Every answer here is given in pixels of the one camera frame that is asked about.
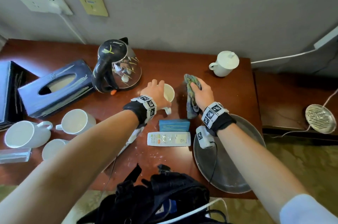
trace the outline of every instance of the floor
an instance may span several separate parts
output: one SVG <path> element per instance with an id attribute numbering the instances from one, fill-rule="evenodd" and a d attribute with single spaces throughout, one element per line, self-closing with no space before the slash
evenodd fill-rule
<path id="1" fill-rule="evenodd" d="M 264 139 L 268 150 L 298 177 L 311 195 L 338 216 L 338 208 L 335 207 L 338 205 L 338 146 L 315 146 L 312 141 L 299 138 L 299 144 L 281 143 L 281 139 L 267 136 Z M 0 201 L 14 188 L 0 186 Z M 85 213 L 96 208 L 100 195 L 100 191 L 87 191 L 62 224 L 74 224 Z M 225 198 L 225 202 L 229 220 L 234 224 L 274 223 L 258 200 Z M 217 204 L 215 208 L 222 209 L 223 206 Z"/>

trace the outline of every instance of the white cup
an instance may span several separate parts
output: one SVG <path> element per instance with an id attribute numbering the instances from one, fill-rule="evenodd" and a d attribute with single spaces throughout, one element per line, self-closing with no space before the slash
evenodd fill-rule
<path id="1" fill-rule="evenodd" d="M 79 135 L 95 124 L 96 120 L 92 115 L 82 109 L 74 109 L 65 114 L 61 124 L 58 124 L 55 128 L 68 134 Z"/>
<path id="2" fill-rule="evenodd" d="M 231 51 L 222 51 L 217 55 L 217 60 L 209 65 L 215 75 L 219 77 L 227 76 L 239 64 L 238 56 Z"/>
<path id="3" fill-rule="evenodd" d="M 168 84 L 164 84 L 164 98 L 169 101 L 172 102 L 175 98 L 175 91 L 173 89 L 173 87 L 171 87 Z M 166 111 L 167 115 L 171 114 L 171 108 L 170 107 L 164 107 L 162 108 Z"/>
<path id="4" fill-rule="evenodd" d="M 10 148 L 38 148 L 49 140 L 52 128 L 53 124 L 48 121 L 40 124 L 20 121 L 7 130 L 5 144 Z"/>
<path id="5" fill-rule="evenodd" d="M 69 141 L 56 138 L 49 141 L 42 150 L 42 159 L 47 160 L 56 155 Z"/>

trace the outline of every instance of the rag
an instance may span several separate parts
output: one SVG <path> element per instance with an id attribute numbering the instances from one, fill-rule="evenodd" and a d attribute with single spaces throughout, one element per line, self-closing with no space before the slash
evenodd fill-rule
<path id="1" fill-rule="evenodd" d="M 196 76 L 185 74 L 184 75 L 184 81 L 187 84 L 187 91 L 188 91 L 188 98 L 187 98 L 187 117 L 188 119 L 193 119 L 196 116 L 198 116 L 198 113 L 200 111 L 199 107 L 196 104 L 195 100 L 195 93 L 193 92 L 190 83 L 194 83 L 198 86 L 198 88 L 201 90 L 202 86 L 197 80 Z"/>

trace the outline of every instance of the white sleeve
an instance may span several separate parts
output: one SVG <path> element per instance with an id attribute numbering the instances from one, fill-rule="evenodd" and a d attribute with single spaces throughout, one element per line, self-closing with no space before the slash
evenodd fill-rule
<path id="1" fill-rule="evenodd" d="M 281 224 L 338 224 L 338 218 L 312 196 L 297 195 L 279 213 Z"/>

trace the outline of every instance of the black box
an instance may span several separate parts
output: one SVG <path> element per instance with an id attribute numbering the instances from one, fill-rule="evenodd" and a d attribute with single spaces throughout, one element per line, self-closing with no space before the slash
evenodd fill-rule
<path id="1" fill-rule="evenodd" d="M 0 61 L 0 130 L 24 118 L 18 88 L 26 82 L 26 73 L 26 69 L 13 61 Z"/>
<path id="2" fill-rule="evenodd" d="M 19 94 L 28 116 L 45 119 L 94 92 L 91 77 L 90 68 L 80 59 L 22 86 Z"/>

